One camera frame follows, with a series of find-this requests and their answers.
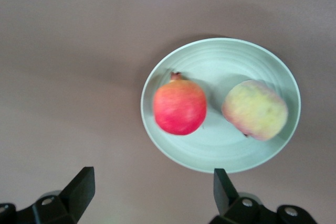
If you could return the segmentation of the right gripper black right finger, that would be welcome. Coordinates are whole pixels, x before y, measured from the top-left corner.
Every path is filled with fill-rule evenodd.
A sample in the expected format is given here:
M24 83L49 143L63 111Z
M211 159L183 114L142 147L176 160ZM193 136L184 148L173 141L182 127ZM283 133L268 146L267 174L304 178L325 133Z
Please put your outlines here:
M213 193L219 215L210 223L316 223L298 206L281 205L273 212L255 195L239 194L224 169L214 169Z

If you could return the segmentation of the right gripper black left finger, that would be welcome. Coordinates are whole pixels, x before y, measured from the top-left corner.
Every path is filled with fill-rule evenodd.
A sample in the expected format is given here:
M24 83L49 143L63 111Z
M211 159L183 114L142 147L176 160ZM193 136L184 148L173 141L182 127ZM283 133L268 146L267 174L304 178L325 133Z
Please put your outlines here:
M17 210L1 203L1 223L78 223L94 197L94 168L84 167L63 189L43 194Z

